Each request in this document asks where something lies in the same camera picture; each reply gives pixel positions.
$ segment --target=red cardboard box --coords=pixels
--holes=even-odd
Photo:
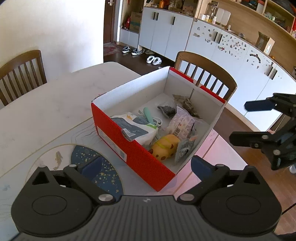
[[[125,139],[121,128],[110,118],[126,112],[136,114],[148,107],[152,116],[163,120],[162,127],[169,125],[157,105],[173,100],[172,94],[192,96],[191,102],[206,122],[194,142],[194,149],[182,163],[173,158],[159,162],[137,141]],[[172,67],[165,67],[125,83],[93,100],[91,104],[94,123],[99,136],[144,181],[160,191],[191,159],[217,122],[225,100],[204,86],[195,86],[193,80]]]

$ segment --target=blue gold-speckled pattern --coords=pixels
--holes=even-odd
[[[77,145],[72,152],[71,163],[79,165],[98,157],[101,157],[102,168],[98,170],[98,174],[92,182],[118,200],[119,197],[123,195],[122,184],[118,173],[106,158],[93,149]]]

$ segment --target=dark floor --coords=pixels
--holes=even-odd
[[[149,55],[146,54],[132,56],[130,53],[116,53],[105,56],[104,62],[118,62],[125,67],[133,70],[134,72],[140,75],[144,75],[158,69],[159,67],[146,63],[146,59],[148,56]],[[163,56],[159,57],[163,60],[160,66],[174,66],[173,61],[168,60]],[[251,131],[246,125],[241,122],[240,119],[238,119],[226,108],[223,110],[221,117],[217,121],[214,129],[228,143],[229,135],[233,131]],[[276,195],[277,199],[281,203],[283,211],[296,203],[296,175],[291,174],[287,168],[272,171],[270,169],[270,163],[268,159],[260,152],[260,150],[246,147],[232,147],[247,164],[253,165],[258,169],[260,174],[264,177],[264,179]],[[296,232],[296,207],[290,209],[281,217],[275,232],[277,234]]]

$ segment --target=chair backrest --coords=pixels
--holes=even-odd
[[[41,51],[23,53],[0,68],[0,100],[6,106],[45,83]]]
[[[177,55],[175,69],[180,70],[182,61],[188,62],[187,67],[184,71],[184,74],[186,74],[186,75],[188,75],[190,65],[193,64],[195,66],[195,68],[190,76],[190,78],[197,80],[195,85],[199,85],[203,79],[205,72],[208,72],[209,75],[208,75],[207,79],[205,80],[205,82],[203,83],[203,85],[205,87],[209,88],[207,85],[209,84],[210,79],[213,76],[216,79],[214,80],[211,87],[209,88],[211,91],[213,91],[214,89],[217,89],[215,87],[219,81],[219,82],[221,82],[221,85],[216,92],[217,95],[220,94],[220,92],[222,91],[222,88],[224,86],[226,86],[228,88],[226,94],[222,97],[224,100],[228,101],[229,98],[232,96],[232,94],[235,92],[235,90],[237,88],[237,84],[236,84],[235,80],[231,77],[231,75],[226,70],[224,70],[219,65],[212,62],[211,60],[209,60],[203,56],[200,56],[198,54],[195,54],[195,53],[181,51]],[[198,79],[196,79],[195,74],[196,74],[198,67],[201,68],[202,71],[201,71],[201,74],[199,75]]]

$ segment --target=stuffed toy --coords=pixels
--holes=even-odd
[[[180,140],[175,135],[166,135],[153,144],[149,152],[159,161],[172,157]]]

